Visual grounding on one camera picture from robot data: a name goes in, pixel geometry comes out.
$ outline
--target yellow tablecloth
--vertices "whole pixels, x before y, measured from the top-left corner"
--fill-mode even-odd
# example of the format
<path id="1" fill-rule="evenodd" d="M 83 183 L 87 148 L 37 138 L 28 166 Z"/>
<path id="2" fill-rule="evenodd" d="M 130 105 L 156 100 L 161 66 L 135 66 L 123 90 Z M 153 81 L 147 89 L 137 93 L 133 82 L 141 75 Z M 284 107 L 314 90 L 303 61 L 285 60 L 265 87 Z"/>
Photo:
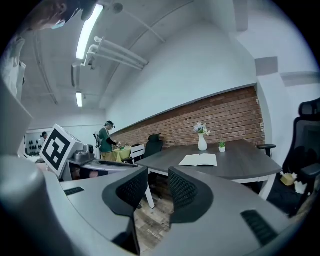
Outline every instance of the yellow tablecloth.
<path id="1" fill-rule="evenodd" d="M 130 147 L 126 147 L 123 150 L 120 150 L 119 148 L 115 149 L 113 151 L 114 157 L 116 158 L 116 161 L 121 163 L 122 159 L 129 158 L 130 157 Z"/>

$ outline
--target flower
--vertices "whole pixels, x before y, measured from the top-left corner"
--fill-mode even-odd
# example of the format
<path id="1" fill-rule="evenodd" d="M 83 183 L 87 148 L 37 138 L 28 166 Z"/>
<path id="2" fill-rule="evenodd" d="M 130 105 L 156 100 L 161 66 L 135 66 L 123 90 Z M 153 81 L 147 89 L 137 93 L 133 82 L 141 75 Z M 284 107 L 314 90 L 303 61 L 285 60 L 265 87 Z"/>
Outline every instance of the flower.
<path id="1" fill-rule="evenodd" d="M 207 124 L 202 124 L 201 122 L 198 122 L 194 127 L 194 131 L 198 134 L 205 134 L 209 135 L 210 130 L 207 129 Z"/>

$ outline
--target potted plant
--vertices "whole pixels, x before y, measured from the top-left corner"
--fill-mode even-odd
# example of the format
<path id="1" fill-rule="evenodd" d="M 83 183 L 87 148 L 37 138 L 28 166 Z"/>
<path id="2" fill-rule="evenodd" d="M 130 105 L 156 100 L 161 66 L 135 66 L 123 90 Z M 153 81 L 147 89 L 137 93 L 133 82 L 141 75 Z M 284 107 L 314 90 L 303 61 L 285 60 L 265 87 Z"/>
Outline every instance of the potted plant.
<path id="1" fill-rule="evenodd" d="M 200 151 L 205 151 L 207 150 L 208 146 L 206 143 L 206 140 L 204 138 L 204 134 L 209 136 L 210 135 L 210 130 L 207 129 L 206 124 L 202 124 L 201 122 L 198 122 L 194 126 L 194 131 L 199 135 L 199 142 L 198 142 L 198 148 Z"/>
<path id="2" fill-rule="evenodd" d="M 226 143 L 225 142 L 223 142 L 223 141 L 219 142 L 219 151 L 221 153 L 226 151 Z"/>

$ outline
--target green shirt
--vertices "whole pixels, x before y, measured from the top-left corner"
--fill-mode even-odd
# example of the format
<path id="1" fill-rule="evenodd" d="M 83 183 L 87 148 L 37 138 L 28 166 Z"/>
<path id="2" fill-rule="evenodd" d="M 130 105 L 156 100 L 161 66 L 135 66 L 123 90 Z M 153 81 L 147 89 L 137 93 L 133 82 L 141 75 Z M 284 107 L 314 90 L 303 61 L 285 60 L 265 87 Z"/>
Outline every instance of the green shirt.
<path id="1" fill-rule="evenodd" d="M 102 128 L 99 132 L 99 138 L 101 141 L 101 147 L 100 152 L 111 152 L 112 151 L 112 145 L 107 142 L 107 139 L 109 138 L 109 135 L 107 133 L 107 130 L 105 128 Z"/>

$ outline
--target chair armrest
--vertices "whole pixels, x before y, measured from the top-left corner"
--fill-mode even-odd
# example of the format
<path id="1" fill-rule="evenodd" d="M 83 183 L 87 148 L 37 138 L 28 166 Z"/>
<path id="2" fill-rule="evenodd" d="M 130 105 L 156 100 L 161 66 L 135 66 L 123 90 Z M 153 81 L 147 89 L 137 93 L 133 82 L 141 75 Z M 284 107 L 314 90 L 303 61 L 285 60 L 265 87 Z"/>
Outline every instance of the chair armrest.
<path id="1" fill-rule="evenodd" d="M 317 177 L 320 174 L 320 164 L 314 163 L 312 165 L 302 168 L 301 174 L 308 179 Z"/>
<path id="2" fill-rule="evenodd" d="M 256 148 L 259 150 L 274 149 L 275 147 L 276 147 L 276 145 L 274 145 L 274 144 L 264 144 L 264 145 L 256 146 Z"/>

